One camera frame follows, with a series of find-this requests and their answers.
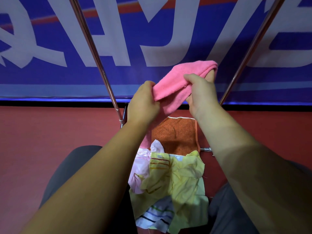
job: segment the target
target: black baseboard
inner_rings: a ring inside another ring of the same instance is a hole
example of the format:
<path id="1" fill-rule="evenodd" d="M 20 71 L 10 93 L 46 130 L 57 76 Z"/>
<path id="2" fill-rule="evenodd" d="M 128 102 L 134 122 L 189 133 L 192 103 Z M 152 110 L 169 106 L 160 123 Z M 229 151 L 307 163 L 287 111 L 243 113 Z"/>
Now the black baseboard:
<path id="1" fill-rule="evenodd" d="M 118 103 L 124 108 L 127 103 Z M 113 108 L 113 104 L 102 102 L 40 102 L 40 101 L 2 101 L 0 106 L 15 107 L 67 107 L 67 108 Z M 285 105 L 223 105 L 227 111 L 279 111 L 279 112 L 312 112 L 312 106 L 285 106 Z M 187 104 L 178 109 L 188 110 Z"/>

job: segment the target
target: backdrop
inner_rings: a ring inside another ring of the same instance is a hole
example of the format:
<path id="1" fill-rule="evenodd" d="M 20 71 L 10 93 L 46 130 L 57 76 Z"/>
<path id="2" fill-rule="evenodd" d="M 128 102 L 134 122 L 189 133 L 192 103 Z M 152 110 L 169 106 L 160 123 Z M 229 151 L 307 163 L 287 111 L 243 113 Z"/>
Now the backdrop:
<path id="1" fill-rule="evenodd" d="M 172 66 L 219 63 L 225 91 L 274 0 L 79 0 L 116 98 Z M 227 100 L 312 105 L 312 0 L 286 0 Z M 105 101 L 68 0 L 0 0 L 0 97 Z"/>

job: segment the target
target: forearm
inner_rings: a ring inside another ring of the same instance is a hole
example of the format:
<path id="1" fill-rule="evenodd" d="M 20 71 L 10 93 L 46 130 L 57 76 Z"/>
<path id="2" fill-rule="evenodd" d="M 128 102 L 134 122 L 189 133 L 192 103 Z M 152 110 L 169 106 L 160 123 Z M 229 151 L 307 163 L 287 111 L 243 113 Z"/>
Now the forearm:
<path id="1" fill-rule="evenodd" d="M 36 213 L 22 233 L 99 233 L 125 192 L 147 127 L 125 126 Z"/>
<path id="2" fill-rule="evenodd" d="M 307 233 L 311 179 L 257 142 L 220 106 L 206 106 L 197 120 L 258 230 Z"/>

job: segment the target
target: pink cloth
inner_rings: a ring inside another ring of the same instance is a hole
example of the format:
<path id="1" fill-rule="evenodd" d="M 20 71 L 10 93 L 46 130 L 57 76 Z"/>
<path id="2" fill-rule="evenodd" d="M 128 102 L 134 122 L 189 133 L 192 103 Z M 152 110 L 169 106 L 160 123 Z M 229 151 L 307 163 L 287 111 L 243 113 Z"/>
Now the pink cloth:
<path id="1" fill-rule="evenodd" d="M 149 161 L 151 158 L 151 152 L 164 153 L 163 146 L 158 140 L 154 140 L 151 144 L 151 150 L 139 149 L 133 162 L 128 184 L 133 193 L 142 194 L 144 191 L 140 189 L 142 180 L 138 175 L 147 178 L 149 176 Z"/>
<path id="2" fill-rule="evenodd" d="M 205 78 L 209 71 L 214 69 L 216 77 L 217 67 L 218 64 L 214 61 L 196 61 L 175 65 L 172 70 L 153 87 L 154 100 L 160 101 L 160 113 L 150 126 L 140 148 L 148 149 L 151 146 L 152 129 L 158 126 L 171 113 L 176 111 L 191 94 L 192 84 L 187 82 L 183 75 L 194 73 Z"/>

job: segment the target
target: gray pants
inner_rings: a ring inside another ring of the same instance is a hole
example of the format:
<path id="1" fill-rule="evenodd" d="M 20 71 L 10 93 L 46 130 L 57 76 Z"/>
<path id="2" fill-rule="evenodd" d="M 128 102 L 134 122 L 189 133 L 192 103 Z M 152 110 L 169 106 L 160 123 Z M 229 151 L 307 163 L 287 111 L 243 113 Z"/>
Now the gray pants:
<path id="1" fill-rule="evenodd" d="M 74 149 L 52 175 L 45 189 L 40 207 L 101 148 L 101 146 L 88 145 Z M 310 170 L 302 165 L 294 165 L 311 173 Z M 229 183 L 225 184 L 213 198 L 209 205 L 208 216 L 208 224 L 192 228 L 194 233 L 259 233 L 241 206 Z M 105 233 L 137 233 L 131 207 L 129 186 L 114 219 Z"/>

